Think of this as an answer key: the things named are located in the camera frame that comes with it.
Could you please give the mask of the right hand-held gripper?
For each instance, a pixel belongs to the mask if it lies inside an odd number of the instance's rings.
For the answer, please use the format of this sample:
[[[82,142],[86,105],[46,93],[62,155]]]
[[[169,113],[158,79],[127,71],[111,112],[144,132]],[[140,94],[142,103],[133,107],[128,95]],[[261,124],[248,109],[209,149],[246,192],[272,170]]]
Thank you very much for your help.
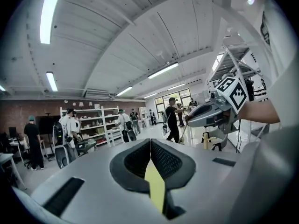
[[[227,77],[210,93],[208,102],[187,114],[189,127],[218,127],[224,134],[236,131],[234,123],[248,101],[246,88],[238,78]]]

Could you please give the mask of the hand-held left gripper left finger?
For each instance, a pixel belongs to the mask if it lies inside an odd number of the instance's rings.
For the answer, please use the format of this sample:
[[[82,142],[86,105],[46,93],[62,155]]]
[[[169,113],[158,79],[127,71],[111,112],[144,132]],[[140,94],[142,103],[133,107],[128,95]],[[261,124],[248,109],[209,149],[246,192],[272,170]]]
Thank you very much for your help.
[[[148,194],[150,184],[145,173],[150,161],[150,139],[118,153],[110,162],[110,173],[114,180],[125,190]]]

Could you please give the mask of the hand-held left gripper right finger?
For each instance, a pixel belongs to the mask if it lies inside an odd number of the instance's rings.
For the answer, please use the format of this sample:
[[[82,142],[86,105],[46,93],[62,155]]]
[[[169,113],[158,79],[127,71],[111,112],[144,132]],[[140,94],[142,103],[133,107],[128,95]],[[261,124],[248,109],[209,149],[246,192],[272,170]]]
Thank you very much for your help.
[[[151,139],[151,160],[167,191],[184,187],[196,171],[196,163],[190,156],[157,139]]]

